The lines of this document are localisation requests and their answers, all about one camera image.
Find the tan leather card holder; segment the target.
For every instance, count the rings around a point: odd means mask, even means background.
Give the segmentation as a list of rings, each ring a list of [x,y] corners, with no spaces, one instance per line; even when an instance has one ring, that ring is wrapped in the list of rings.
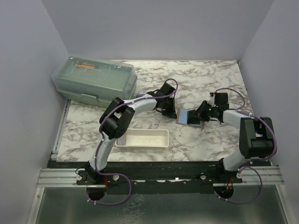
[[[196,110],[178,108],[176,124],[204,129],[205,123],[202,121]]]

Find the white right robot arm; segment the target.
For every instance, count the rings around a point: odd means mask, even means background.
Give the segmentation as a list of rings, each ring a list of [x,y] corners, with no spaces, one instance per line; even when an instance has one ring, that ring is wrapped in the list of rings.
[[[223,167],[215,171],[215,178],[221,183],[231,179],[231,171],[240,170],[253,161],[267,161],[278,149],[271,118],[230,108],[225,92],[211,92],[209,101],[204,100],[198,109],[187,112],[189,125],[212,120],[239,129],[239,149],[223,158]]]

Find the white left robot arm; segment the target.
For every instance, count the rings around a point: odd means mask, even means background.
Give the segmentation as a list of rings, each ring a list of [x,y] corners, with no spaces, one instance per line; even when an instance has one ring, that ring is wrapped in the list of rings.
[[[178,83],[172,87],[165,81],[160,89],[147,92],[138,98],[112,100],[99,119],[100,141],[85,167],[87,178],[91,183],[99,184],[103,181],[102,170],[107,166],[112,147],[116,140],[125,134],[135,115],[155,110],[165,117],[177,118],[174,105],[177,90]]]

